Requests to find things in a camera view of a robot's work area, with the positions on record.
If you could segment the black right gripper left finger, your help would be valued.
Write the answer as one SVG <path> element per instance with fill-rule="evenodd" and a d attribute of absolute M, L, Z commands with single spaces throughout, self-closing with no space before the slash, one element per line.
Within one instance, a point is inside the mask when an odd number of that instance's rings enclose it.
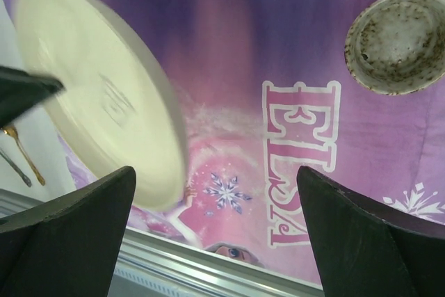
<path fill-rule="evenodd" d="M 107 296 L 136 189 L 122 167 L 1 219 L 2 296 Z"/>

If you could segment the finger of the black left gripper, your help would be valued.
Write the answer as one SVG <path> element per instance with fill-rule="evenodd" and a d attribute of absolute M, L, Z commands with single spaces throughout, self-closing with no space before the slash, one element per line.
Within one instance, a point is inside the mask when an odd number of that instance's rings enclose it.
<path fill-rule="evenodd" d="M 28 73 L 2 65 L 0 89 L 1 126 L 4 127 L 65 87 L 52 75 Z"/>

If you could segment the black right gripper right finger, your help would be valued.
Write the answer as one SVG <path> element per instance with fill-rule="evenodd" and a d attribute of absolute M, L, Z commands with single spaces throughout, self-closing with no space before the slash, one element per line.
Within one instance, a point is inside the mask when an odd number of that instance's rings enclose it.
<path fill-rule="evenodd" d="M 443 296 L 444 226 L 302 166 L 298 194 L 326 296 Z"/>

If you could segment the gold spoon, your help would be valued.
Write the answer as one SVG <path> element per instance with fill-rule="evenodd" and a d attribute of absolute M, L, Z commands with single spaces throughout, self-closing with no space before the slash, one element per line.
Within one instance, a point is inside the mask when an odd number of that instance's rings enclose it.
<path fill-rule="evenodd" d="M 18 130 L 17 130 L 16 126 L 15 125 L 5 126 L 2 130 L 3 130 L 3 132 L 6 135 L 12 137 L 15 140 L 17 147 L 19 148 L 20 152 L 22 153 L 22 155 L 26 159 L 26 161 L 29 164 L 31 170 L 34 172 L 34 174 L 36 176 L 36 179 L 39 181 L 39 183 L 42 186 L 45 186 L 46 185 L 46 181 L 45 181 L 44 177 L 42 176 L 42 174 L 40 173 L 40 171 L 35 166 L 34 162 L 31 160 L 31 158 L 28 155 L 28 153 L 26 152 L 26 150 L 24 149 L 24 146 L 22 145 L 22 142 L 19 139 L 19 134 L 18 134 Z"/>

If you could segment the cream round plate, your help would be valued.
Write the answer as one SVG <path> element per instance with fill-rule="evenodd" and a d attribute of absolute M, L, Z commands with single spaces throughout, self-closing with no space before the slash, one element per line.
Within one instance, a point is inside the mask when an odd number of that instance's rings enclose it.
<path fill-rule="evenodd" d="M 165 211 L 188 171 L 186 130 L 172 84 L 147 45 L 100 0 L 12 0 L 25 68 L 64 91 L 44 107 L 96 177 L 136 171 L 133 203 Z"/>

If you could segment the small metal cup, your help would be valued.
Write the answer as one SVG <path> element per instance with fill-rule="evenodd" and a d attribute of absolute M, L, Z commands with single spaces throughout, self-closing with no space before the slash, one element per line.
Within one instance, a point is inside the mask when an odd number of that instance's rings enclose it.
<path fill-rule="evenodd" d="M 406 95 L 444 77 L 444 0 L 377 0 L 351 24 L 348 71 L 379 95 Z"/>

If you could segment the purple Elsa placemat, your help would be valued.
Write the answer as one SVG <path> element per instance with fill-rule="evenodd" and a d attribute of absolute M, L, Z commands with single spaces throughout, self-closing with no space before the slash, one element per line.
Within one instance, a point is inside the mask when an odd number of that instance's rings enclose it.
<path fill-rule="evenodd" d="M 102 0 L 179 96 L 189 207 L 129 225 L 320 284 L 297 193 L 310 165 L 394 209 L 444 222 L 444 82 L 388 97 L 343 50 L 375 0 Z"/>

